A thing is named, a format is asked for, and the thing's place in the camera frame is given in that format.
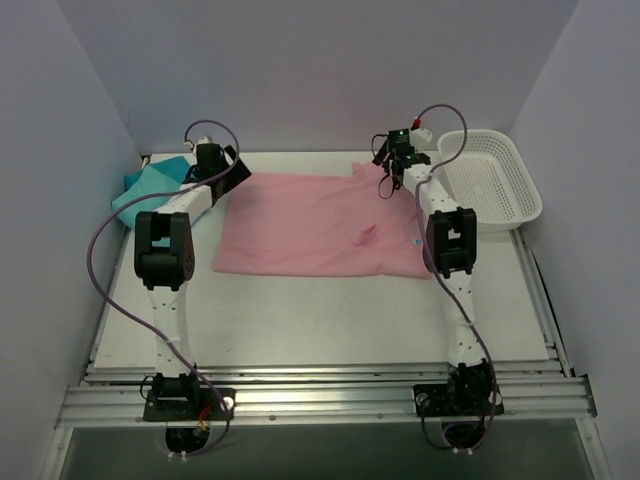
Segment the pink t shirt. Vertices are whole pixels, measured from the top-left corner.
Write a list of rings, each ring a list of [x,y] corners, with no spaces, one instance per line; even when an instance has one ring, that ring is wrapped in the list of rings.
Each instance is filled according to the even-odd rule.
[[[218,273],[427,279],[413,195],[384,199],[381,169],[348,176],[255,173],[230,194]]]

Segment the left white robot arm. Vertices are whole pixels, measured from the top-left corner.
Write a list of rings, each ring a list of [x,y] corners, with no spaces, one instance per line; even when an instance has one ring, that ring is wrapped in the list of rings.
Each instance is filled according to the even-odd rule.
[[[202,137],[192,152],[196,162],[187,171],[183,192],[135,219],[134,271],[147,290],[157,338],[152,393],[179,419],[194,417],[205,394],[194,373],[186,312],[188,282],[196,267],[192,224],[251,176],[231,145]]]

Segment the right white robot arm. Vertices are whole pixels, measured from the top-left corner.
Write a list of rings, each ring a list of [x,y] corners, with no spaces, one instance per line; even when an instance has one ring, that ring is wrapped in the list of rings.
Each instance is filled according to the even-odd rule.
[[[404,188],[413,194],[424,262],[442,289],[449,364],[444,400],[453,411],[464,413],[479,400],[492,399],[496,389],[492,361],[475,327],[476,213],[460,206],[436,178],[425,151],[432,138],[430,131],[411,127],[381,137],[383,143],[373,163],[392,181],[394,192]]]

